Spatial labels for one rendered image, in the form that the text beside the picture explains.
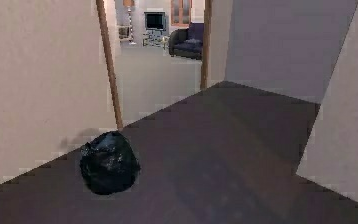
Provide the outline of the dark purple sofa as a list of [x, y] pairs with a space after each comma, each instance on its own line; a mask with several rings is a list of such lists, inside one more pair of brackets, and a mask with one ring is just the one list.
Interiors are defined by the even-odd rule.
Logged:
[[203, 33], [203, 23], [190, 23], [188, 28], [173, 31], [168, 41], [169, 54], [171, 56], [201, 60]]

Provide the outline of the glass television stand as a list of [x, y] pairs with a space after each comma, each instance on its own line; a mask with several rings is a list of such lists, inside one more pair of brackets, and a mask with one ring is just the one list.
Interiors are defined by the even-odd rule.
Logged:
[[143, 46], [168, 47], [169, 37], [163, 34], [162, 30], [147, 30], [142, 37]]

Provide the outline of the black garbage bag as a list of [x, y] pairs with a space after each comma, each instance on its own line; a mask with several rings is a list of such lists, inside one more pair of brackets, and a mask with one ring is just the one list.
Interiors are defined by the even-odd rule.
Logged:
[[129, 140], [119, 131], [102, 133], [83, 144], [79, 151], [79, 168], [84, 183], [97, 195], [128, 190], [141, 171]]

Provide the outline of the black television set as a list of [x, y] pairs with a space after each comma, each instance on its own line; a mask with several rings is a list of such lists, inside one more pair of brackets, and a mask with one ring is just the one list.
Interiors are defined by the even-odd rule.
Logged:
[[145, 12], [145, 27], [151, 30], [166, 29], [166, 18], [164, 12]]

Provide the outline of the wooden framed window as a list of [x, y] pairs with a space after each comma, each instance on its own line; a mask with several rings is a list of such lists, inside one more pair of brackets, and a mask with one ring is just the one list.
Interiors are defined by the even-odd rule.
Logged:
[[171, 0], [171, 25], [188, 27], [191, 22], [192, 0]]

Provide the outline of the striped floor lamp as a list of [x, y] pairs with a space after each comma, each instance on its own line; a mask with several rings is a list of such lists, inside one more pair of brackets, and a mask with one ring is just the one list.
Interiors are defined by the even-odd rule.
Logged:
[[136, 45], [133, 35], [132, 8], [135, 6], [134, 0], [123, 0], [123, 6], [127, 9], [129, 20], [129, 44]]

